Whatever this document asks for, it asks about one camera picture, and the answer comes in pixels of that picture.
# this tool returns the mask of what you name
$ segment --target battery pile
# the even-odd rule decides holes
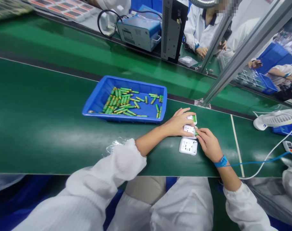
[[[145,99],[142,99],[140,97],[133,97],[133,94],[139,94],[138,91],[134,91],[129,88],[117,88],[114,87],[111,91],[111,94],[109,95],[106,104],[103,107],[102,112],[99,112],[100,114],[110,114],[110,115],[126,115],[126,116],[140,116],[140,117],[148,117],[147,115],[137,115],[136,113],[130,111],[131,108],[137,108],[140,109],[140,105],[138,103],[146,103],[148,104],[148,97],[145,96]],[[148,94],[150,98],[152,98],[151,105],[155,103],[156,99],[159,99],[159,102],[163,102],[163,96],[157,95],[157,94]],[[161,118],[162,113],[162,107],[159,108],[159,106],[155,105],[157,110],[156,118]]]

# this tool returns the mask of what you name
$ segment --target black cable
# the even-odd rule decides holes
[[[102,30],[101,30],[101,28],[100,28],[100,18],[101,18],[101,15],[102,15],[103,13],[105,13],[105,12],[112,12],[112,13],[114,13],[114,14],[116,14],[116,15],[118,16],[118,17],[117,17],[117,20],[116,20],[116,23],[115,23],[115,30],[114,30],[114,33],[113,33],[112,35],[110,35],[110,36],[103,34],[103,32],[102,32]],[[97,20],[98,28],[99,28],[99,31],[101,32],[101,34],[103,34],[105,37],[108,37],[108,38],[113,37],[114,34],[115,34],[115,32],[116,32],[116,29],[118,29],[118,28],[117,28],[117,22],[118,22],[119,19],[120,19],[121,22],[122,22],[122,19],[121,19],[122,17],[123,17],[123,16],[119,16],[119,14],[117,14],[115,11],[112,11],[112,10],[102,10],[102,11],[99,13],[99,15],[98,15],[98,20]]]
[[[180,26],[181,26],[181,29],[182,29],[182,32],[183,32],[183,36],[184,36],[184,49],[187,50],[187,49],[190,49],[190,46],[187,44],[187,38],[185,37],[185,34],[184,34],[182,21],[181,21],[181,19],[179,19],[179,20],[180,20]]]
[[[158,15],[162,19],[162,16],[157,12],[153,12],[153,11],[137,11],[137,10],[129,9],[129,14],[131,14],[131,11],[135,11],[135,12],[138,12],[138,13],[153,13],[153,14]]]

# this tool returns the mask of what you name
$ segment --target white cable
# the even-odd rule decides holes
[[[255,115],[257,116],[257,114],[256,113],[263,113],[263,114],[269,114],[269,113],[272,113],[272,112],[254,112],[255,113]],[[292,133],[292,131],[291,132],[289,132],[289,134],[285,137],[285,138],[283,138],[270,152],[269,152],[269,154],[267,155],[267,157],[264,159],[264,161],[266,161],[267,159],[268,159],[268,157],[271,155],[271,153],[277,148],[277,146],[279,146],[285,139],[287,139],[287,137],[288,136],[290,136],[290,134]],[[247,177],[247,178],[241,178],[241,177],[239,177],[241,180],[249,180],[249,179],[252,179],[253,177],[255,177],[255,176],[257,176],[258,175],[258,173],[261,171],[261,169],[262,169],[262,167],[263,167],[263,165],[264,165],[264,163],[265,162],[263,162],[262,163],[262,165],[260,166],[260,168],[258,169],[258,171],[254,174],[254,175],[252,175],[252,176],[250,176],[250,177]]]

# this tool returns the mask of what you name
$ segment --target metal bracket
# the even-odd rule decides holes
[[[194,105],[195,105],[195,106],[199,106],[199,107],[201,107],[201,105],[202,105],[203,102],[204,102],[204,99],[203,99],[203,98],[201,98],[201,99],[196,99],[196,100],[194,100]],[[207,109],[211,109],[211,104],[208,104],[208,105],[206,106],[206,108],[207,108]]]

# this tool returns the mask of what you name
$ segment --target plastic bag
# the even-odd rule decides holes
[[[112,144],[110,146],[106,147],[106,154],[102,154],[102,157],[107,157],[110,154],[113,153],[113,149],[116,145],[120,145],[120,144],[125,144],[127,142],[126,139],[123,139],[122,137],[118,137],[115,141],[112,142]]]
[[[184,65],[186,65],[187,67],[191,67],[195,64],[197,64],[198,62],[196,60],[194,60],[192,57],[190,56],[185,56],[182,57],[180,59],[178,59],[178,61]]]

